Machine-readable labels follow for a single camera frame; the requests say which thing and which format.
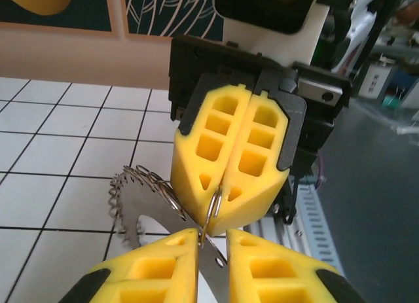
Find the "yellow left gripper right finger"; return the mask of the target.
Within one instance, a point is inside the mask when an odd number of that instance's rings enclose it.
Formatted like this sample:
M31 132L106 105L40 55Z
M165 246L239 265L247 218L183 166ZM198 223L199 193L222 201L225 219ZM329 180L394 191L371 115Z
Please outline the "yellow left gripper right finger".
M229 303L363 303L336 268L243 230L227 231Z

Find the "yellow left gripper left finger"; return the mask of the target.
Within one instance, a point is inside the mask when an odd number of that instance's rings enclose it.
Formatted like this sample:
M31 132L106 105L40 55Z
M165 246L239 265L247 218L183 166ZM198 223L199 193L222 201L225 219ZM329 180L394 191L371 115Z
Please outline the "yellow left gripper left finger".
M197 303L198 230L187 228L106 260L60 303Z

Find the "grey metal sheet panel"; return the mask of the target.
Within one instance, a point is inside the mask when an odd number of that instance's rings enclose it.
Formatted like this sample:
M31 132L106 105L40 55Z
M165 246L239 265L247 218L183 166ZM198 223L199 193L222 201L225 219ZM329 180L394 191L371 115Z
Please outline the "grey metal sheet panel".
M419 303L419 134L351 101L322 147L319 197L349 282L369 303Z

